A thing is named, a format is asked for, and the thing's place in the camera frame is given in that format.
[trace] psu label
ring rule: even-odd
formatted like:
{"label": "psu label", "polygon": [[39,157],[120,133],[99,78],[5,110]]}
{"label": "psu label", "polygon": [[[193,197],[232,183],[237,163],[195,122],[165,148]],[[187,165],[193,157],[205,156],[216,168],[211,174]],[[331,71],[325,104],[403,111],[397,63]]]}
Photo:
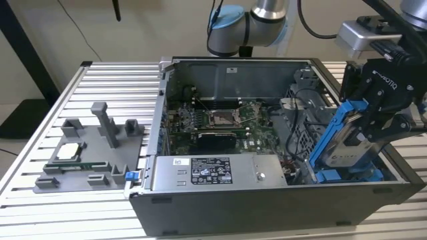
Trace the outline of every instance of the psu label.
{"label": "psu label", "polygon": [[232,184],[232,166],[228,157],[197,157],[191,159],[191,183]]}

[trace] wire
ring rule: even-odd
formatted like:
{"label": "wire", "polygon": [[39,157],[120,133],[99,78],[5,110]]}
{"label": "wire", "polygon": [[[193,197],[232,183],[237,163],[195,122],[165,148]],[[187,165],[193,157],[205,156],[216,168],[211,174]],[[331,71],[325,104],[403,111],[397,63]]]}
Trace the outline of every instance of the wire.
{"label": "wire", "polygon": [[101,61],[103,61],[103,59],[101,59],[100,55],[97,54],[97,52],[95,51],[93,47],[91,46],[91,44],[89,44],[89,42],[88,42],[88,40],[87,40],[87,37],[85,37],[85,35],[84,35],[84,33],[83,33],[83,31],[81,31],[81,29],[80,29],[80,27],[79,27],[79,25],[77,25],[76,21],[73,20],[72,16],[69,15],[69,13],[68,13],[68,11],[67,11],[67,9],[65,9],[65,7],[64,7],[64,5],[63,5],[61,1],[60,1],[60,0],[56,0],[56,1],[57,1],[59,5],[60,5],[61,9],[64,10],[64,12],[65,12],[65,14],[67,14],[67,16],[68,16],[69,20],[72,21],[72,23],[73,23],[75,27],[77,28],[77,30],[79,30],[79,32],[80,32],[80,34],[81,34],[81,37],[83,37],[83,39],[84,39],[84,41],[85,41],[85,45],[87,45],[87,46],[88,46],[88,48],[92,50],[92,52],[95,53],[95,55],[96,55],[96,57],[97,57],[99,61],[101,62]]}
{"label": "wire", "polygon": [[297,121],[299,121],[299,105],[296,104],[297,94],[300,93],[300,91],[304,91],[304,90],[305,90],[305,91],[316,92],[316,93],[320,95],[320,93],[319,93],[315,89],[312,89],[312,88],[301,88],[301,89],[299,89],[299,90],[295,92],[295,94],[293,94],[293,96],[292,96],[292,98],[293,98],[293,104],[295,104],[293,122],[292,122],[292,127],[291,127],[291,133],[289,133],[289,135],[287,136],[285,143],[284,143],[284,148],[285,148],[287,153],[291,155],[291,157],[292,157],[295,160],[297,160],[297,161],[300,161],[300,162],[304,162],[304,160],[303,160],[293,152],[291,152],[291,150],[289,150],[289,142],[291,142],[291,138],[292,138],[292,136],[293,136],[293,134],[295,134],[296,125],[297,125]]}
{"label": "wire", "polygon": [[319,126],[328,126],[329,125],[329,123],[325,123],[325,122],[312,122],[312,121],[307,121],[307,122],[304,122],[304,124],[319,125]]}
{"label": "wire", "polygon": [[11,152],[11,151],[8,151],[8,150],[5,150],[5,149],[3,149],[3,148],[0,148],[0,151],[1,151],[1,152],[5,152],[5,153],[8,153],[8,154],[12,154],[12,155],[15,155],[15,156],[17,156],[17,154],[16,154],[15,152]]}
{"label": "wire", "polygon": [[215,0],[212,1],[212,8],[211,8],[211,12],[208,14],[208,20],[207,20],[207,28],[205,28],[205,33],[207,35],[209,35],[209,29],[211,29],[211,16],[213,13],[213,8],[215,8]]}
{"label": "wire", "polygon": [[209,17],[209,23],[207,24],[205,47],[207,47],[208,50],[209,50],[209,39],[211,39],[212,30],[213,30],[213,24],[216,23],[216,20],[219,18],[221,7],[223,7],[223,3],[224,3],[224,0],[220,0],[217,8],[216,8],[215,13],[213,13],[213,16],[212,16],[212,11],[213,11],[213,7],[215,7],[215,0],[213,0],[213,3],[212,3],[212,9],[211,9],[211,13],[209,13],[209,16],[208,16]]}
{"label": "wire", "polygon": [[335,39],[336,38],[336,34],[332,35],[320,35],[317,33],[315,33],[315,31],[309,28],[304,16],[303,16],[303,9],[301,9],[301,0],[296,1],[296,8],[297,8],[297,16],[299,16],[299,20],[300,23],[304,27],[304,29],[307,30],[307,32],[317,39]]}
{"label": "wire", "polygon": [[427,63],[427,44],[414,27],[401,18],[399,13],[383,0],[363,0],[363,2],[379,13],[379,15],[391,23],[400,31],[408,42],[415,46],[415,53],[422,59],[422,63]]}

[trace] robotic arm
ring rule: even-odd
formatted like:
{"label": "robotic arm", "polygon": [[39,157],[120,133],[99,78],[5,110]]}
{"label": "robotic arm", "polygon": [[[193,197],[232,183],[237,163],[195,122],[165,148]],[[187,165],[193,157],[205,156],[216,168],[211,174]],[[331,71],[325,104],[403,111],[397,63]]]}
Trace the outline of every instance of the robotic arm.
{"label": "robotic arm", "polygon": [[[351,57],[368,59],[345,66],[336,114],[309,155],[315,182],[380,181],[372,164],[391,141],[427,132],[427,1],[404,0],[403,18],[381,0],[363,0],[380,16],[343,23],[336,43]],[[340,172],[352,175],[343,178]]]}

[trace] wall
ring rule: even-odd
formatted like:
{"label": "wall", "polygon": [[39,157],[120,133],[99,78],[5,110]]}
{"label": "wall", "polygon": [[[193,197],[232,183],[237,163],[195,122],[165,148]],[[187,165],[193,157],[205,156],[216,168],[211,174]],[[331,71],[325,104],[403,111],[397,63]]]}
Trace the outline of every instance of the wall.
{"label": "wall", "polygon": [[[344,20],[375,14],[361,0],[301,0],[305,20],[321,34],[336,33]],[[120,0],[121,22],[111,0],[61,0],[103,61],[149,61],[161,56],[207,56],[211,0]],[[225,0],[248,10],[255,0]],[[393,7],[399,0],[388,1]],[[64,88],[81,61],[97,61],[57,0],[9,0],[15,14],[45,63]],[[313,38],[295,24],[285,57],[341,61],[347,57],[332,40]],[[259,47],[256,57],[273,57],[275,47]]]}
{"label": "wall", "polygon": [[0,105],[43,99],[39,88],[0,31]]}
{"label": "wall", "polygon": [[[248,10],[252,0],[225,0]],[[121,22],[111,0],[61,0],[103,61],[149,61],[161,56],[207,56],[211,0],[120,0]],[[56,0],[9,0],[11,7],[61,87],[81,61],[97,61]],[[273,48],[256,49],[273,56]]]}
{"label": "wall", "polygon": [[[385,2],[400,12],[400,0]],[[359,16],[377,15],[361,0],[301,0],[301,12],[309,28],[321,35],[336,34],[345,20],[356,20]],[[348,59],[333,40],[317,39],[309,35],[299,19],[296,19],[284,55],[287,57],[313,57],[324,61]]]}

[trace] metal workbench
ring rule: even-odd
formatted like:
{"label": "metal workbench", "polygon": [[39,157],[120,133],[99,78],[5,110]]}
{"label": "metal workbench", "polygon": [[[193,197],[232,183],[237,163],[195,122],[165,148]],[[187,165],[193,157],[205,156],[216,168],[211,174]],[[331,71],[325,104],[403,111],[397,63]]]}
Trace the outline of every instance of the metal workbench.
{"label": "metal workbench", "polygon": [[[324,64],[340,81],[345,63]],[[140,159],[145,157],[157,76],[157,63],[96,62],[91,67],[80,67],[0,181],[0,237],[32,240],[147,238],[121,190],[35,194],[32,187],[59,144],[65,118],[79,118],[83,125],[99,124],[89,109],[93,101],[107,102],[107,113],[116,124],[137,119],[145,126]],[[427,182],[427,136],[399,140],[392,145]],[[427,188],[406,203],[380,208],[357,226],[188,239],[427,239]]]}

